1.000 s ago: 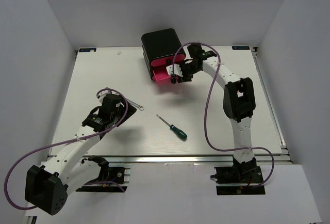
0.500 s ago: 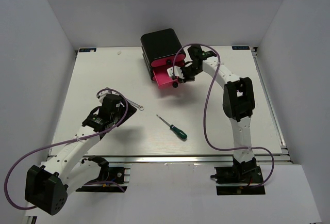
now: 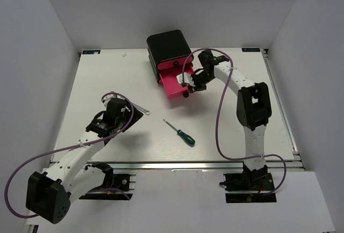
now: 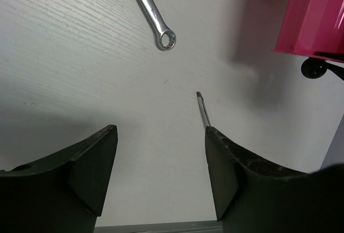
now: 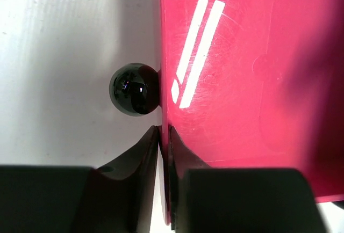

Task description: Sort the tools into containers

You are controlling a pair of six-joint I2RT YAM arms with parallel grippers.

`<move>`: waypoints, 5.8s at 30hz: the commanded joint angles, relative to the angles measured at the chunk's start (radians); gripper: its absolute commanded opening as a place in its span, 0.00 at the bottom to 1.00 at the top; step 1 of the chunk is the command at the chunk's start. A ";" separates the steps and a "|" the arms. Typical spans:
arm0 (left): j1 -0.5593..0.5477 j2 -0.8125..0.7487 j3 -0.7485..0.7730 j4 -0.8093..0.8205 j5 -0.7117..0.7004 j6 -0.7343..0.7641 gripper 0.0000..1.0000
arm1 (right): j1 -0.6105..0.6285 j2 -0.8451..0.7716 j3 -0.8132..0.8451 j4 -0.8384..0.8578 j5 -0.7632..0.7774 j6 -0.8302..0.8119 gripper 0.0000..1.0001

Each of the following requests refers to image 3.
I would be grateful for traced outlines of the large green handle screwdriver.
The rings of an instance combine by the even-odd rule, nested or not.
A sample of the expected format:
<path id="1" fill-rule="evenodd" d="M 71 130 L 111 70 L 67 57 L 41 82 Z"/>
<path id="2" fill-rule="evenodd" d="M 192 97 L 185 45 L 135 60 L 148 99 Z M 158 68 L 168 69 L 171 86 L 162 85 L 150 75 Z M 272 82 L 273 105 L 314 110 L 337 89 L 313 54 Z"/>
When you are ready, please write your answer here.
<path id="1" fill-rule="evenodd" d="M 182 131 L 181 129 L 177 129 L 176 127 L 174 127 L 171 123 L 169 123 L 167 120 L 163 119 L 163 121 L 170 127 L 172 128 L 176 134 L 188 145 L 193 147 L 196 144 L 196 141 L 193 137 L 191 137 L 190 135 L 186 134 L 184 131 Z"/>

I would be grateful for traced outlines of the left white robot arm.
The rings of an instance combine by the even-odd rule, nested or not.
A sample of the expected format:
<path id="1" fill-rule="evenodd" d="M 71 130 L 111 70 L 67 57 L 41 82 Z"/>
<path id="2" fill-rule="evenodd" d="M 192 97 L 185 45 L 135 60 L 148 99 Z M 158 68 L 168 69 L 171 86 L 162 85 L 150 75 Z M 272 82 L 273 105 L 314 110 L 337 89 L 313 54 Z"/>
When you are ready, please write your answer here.
<path id="1" fill-rule="evenodd" d="M 127 100 L 116 97 L 104 103 L 106 109 L 95 115 L 78 142 L 44 172 L 28 179 L 26 208 L 52 224 L 59 223 L 70 205 L 91 190 L 106 190 L 114 183 L 113 168 L 91 158 L 110 141 L 142 118 L 143 113 Z"/>

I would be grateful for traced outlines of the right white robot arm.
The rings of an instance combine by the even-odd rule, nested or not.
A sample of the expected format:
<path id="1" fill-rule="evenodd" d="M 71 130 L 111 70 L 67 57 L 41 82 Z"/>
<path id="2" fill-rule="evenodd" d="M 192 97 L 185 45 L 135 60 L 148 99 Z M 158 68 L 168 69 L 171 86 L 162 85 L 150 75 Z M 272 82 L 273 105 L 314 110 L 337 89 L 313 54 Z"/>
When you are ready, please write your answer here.
<path id="1" fill-rule="evenodd" d="M 218 106 L 215 142 L 219 155 L 228 161 L 242 161 L 243 169 L 248 171 L 242 177 L 243 184 L 248 189 L 256 189 L 262 183 L 260 173 L 267 173 L 264 154 L 264 134 L 269 118 L 272 115 L 269 89 L 266 83 L 255 83 L 238 72 L 232 58 L 223 51 L 214 48 L 200 48 L 198 58 L 202 65 L 200 74 L 185 72 L 188 59 L 195 52 L 191 52 L 182 66 L 182 73 L 178 76 L 179 84 L 187 86 L 189 92 L 206 90 L 206 85 L 213 79 L 225 84 Z M 237 97 L 236 117 L 243 126 L 245 135 L 245 156 L 230 158 L 223 154 L 219 143 L 219 119 L 226 90 L 230 89 Z"/>

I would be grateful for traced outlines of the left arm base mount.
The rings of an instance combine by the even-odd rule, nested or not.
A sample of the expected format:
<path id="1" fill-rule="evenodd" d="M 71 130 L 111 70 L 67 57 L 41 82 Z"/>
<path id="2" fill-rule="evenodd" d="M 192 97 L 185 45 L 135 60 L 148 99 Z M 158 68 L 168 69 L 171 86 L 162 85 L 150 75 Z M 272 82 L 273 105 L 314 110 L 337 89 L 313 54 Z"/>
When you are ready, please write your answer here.
<path id="1" fill-rule="evenodd" d="M 92 188 L 80 200 L 130 201 L 135 189 L 136 175 L 131 172 L 112 171 L 105 183 Z"/>

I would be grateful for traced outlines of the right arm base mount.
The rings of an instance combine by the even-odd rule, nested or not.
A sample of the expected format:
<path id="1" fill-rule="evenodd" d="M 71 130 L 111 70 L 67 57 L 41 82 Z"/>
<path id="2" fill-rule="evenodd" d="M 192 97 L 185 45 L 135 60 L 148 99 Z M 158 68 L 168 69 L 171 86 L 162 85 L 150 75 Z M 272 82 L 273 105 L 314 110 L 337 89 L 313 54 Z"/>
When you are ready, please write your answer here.
<path id="1" fill-rule="evenodd" d="M 275 189 L 272 175 L 268 173 L 265 177 L 256 181 L 244 178 L 243 173 L 224 174 L 224 180 L 219 186 L 225 190 L 227 203 L 276 203 Z"/>

